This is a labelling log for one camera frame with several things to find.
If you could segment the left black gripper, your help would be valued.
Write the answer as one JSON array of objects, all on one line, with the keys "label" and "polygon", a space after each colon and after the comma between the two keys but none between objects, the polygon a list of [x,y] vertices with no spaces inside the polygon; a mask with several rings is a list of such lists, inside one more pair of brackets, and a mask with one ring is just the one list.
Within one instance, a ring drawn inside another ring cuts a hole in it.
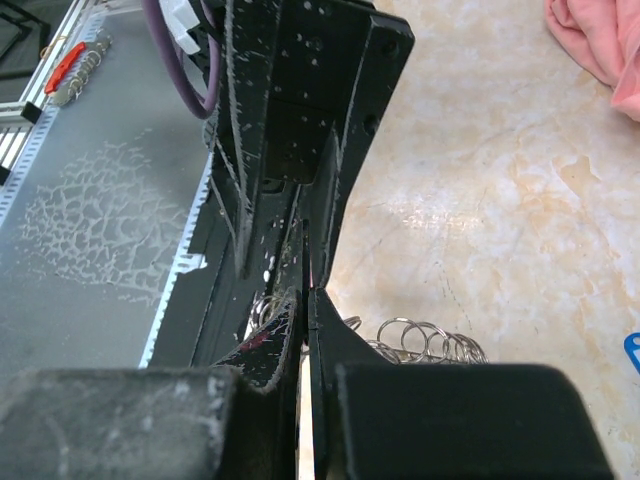
[{"label": "left black gripper", "polygon": [[370,1],[206,1],[221,47],[210,189],[242,280],[272,271],[308,204],[311,280],[328,284],[349,196],[415,43]]}]

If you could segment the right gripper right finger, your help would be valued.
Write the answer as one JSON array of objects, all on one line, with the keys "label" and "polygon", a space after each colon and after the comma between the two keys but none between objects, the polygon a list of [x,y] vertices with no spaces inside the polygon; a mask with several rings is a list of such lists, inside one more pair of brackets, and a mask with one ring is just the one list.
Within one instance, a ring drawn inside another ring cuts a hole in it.
[{"label": "right gripper right finger", "polygon": [[389,399],[384,360],[348,327],[324,289],[309,296],[314,469],[318,479],[383,479]]}]

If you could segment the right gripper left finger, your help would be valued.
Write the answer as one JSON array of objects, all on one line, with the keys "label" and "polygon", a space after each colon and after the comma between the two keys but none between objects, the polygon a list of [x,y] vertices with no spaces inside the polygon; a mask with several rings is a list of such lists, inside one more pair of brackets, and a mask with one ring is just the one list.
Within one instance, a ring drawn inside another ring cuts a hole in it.
[{"label": "right gripper left finger", "polygon": [[300,371],[299,292],[267,303],[265,323],[218,362],[234,374],[218,479],[294,479]]}]

